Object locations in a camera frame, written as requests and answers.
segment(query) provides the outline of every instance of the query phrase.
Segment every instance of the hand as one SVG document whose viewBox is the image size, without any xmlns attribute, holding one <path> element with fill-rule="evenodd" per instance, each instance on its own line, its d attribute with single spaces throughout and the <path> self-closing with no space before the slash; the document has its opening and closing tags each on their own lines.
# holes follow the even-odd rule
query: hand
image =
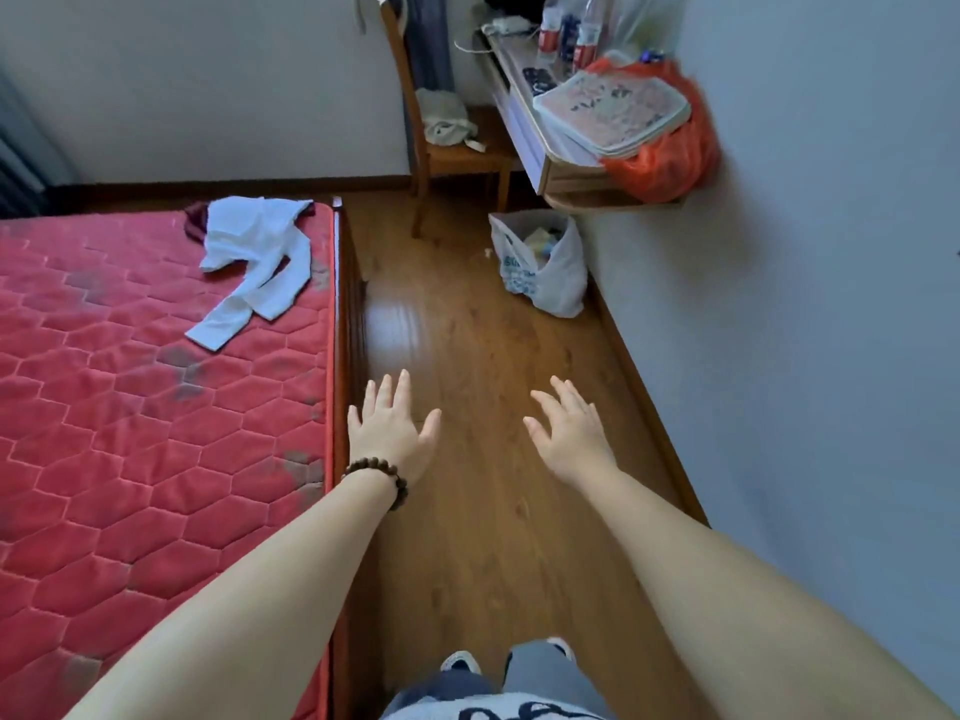
<svg viewBox="0 0 960 720">
<path fill-rule="evenodd" d="M 531 391 L 550 421 L 551 434 L 533 416 L 524 416 L 536 451 L 564 483 L 582 487 L 585 480 L 604 468 L 617 469 L 614 450 L 607 443 L 596 405 L 588 404 L 571 381 L 550 377 L 559 401 L 543 391 Z"/>
<path fill-rule="evenodd" d="M 378 391 L 373 381 L 366 382 L 363 400 L 363 421 L 357 408 L 350 406 L 346 413 L 346 428 L 350 437 L 350 461 L 377 457 L 396 465 L 397 474 L 412 489 L 424 475 L 433 459 L 440 436 L 440 410 L 427 414 L 423 429 L 410 418 L 410 374 L 400 372 L 396 380 L 396 395 L 388 373 Z"/>
</svg>

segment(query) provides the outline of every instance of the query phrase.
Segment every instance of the forearm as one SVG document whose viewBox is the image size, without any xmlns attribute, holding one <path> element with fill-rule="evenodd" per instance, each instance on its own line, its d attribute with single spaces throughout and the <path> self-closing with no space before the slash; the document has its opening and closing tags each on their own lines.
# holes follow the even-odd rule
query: forearm
<svg viewBox="0 0 960 720">
<path fill-rule="evenodd" d="M 582 490 L 722 716 L 953 717 L 865 632 L 629 475 L 603 467 Z"/>
<path fill-rule="evenodd" d="M 288 720 L 396 497 L 349 475 L 137 643 L 69 720 Z"/>
</svg>

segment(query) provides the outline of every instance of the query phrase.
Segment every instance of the gray pants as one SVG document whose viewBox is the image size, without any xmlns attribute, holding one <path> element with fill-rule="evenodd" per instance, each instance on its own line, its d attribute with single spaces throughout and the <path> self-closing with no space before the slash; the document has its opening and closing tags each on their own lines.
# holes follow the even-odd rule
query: gray pants
<svg viewBox="0 0 960 720">
<path fill-rule="evenodd" d="M 510 650 L 503 677 L 503 691 L 526 692 L 544 700 L 557 700 L 614 720 L 614 714 L 587 675 L 555 646 L 542 640 L 517 644 Z M 486 677 L 462 669 L 438 672 L 426 681 L 397 693 L 382 717 L 386 718 L 419 702 L 461 700 L 494 694 L 497 694 L 497 690 Z"/>
</svg>

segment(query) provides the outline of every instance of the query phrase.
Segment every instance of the bracelet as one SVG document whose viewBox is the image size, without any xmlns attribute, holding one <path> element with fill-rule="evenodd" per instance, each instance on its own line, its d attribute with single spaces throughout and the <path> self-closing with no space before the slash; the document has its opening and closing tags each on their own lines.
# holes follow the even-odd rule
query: bracelet
<svg viewBox="0 0 960 720">
<path fill-rule="evenodd" d="M 346 466 L 346 470 L 343 471 L 343 477 L 347 477 L 351 472 L 357 472 L 358 470 L 378 470 L 393 478 L 393 483 L 396 485 L 396 499 L 390 506 L 390 510 L 395 511 L 406 502 L 407 496 L 409 495 L 407 481 L 397 474 L 397 467 L 395 465 L 390 464 L 386 459 L 378 459 L 377 457 L 354 459 L 354 461 Z"/>
</svg>

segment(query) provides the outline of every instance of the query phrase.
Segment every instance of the chair leg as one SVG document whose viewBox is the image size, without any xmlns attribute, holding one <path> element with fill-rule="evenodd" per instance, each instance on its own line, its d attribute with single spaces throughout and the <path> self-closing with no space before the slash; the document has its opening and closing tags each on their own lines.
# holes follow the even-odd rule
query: chair leg
<svg viewBox="0 0 960 720">
<path fill-rule="evenodd" d="M 413 237 L 420 239 L 420 227 L 426 214 L 426 198 L 430 194 L 430 178 L 420 176 L 416 184 L 416 209 L 414 211 Z"/>
<path fill-rule="evenodd" d="M 500 169 L 500 182 L 496 188 L 496 211 L 507 211 L 507 195 L 510 193 L 510 170 L 512 166 Z"/>
</svg>

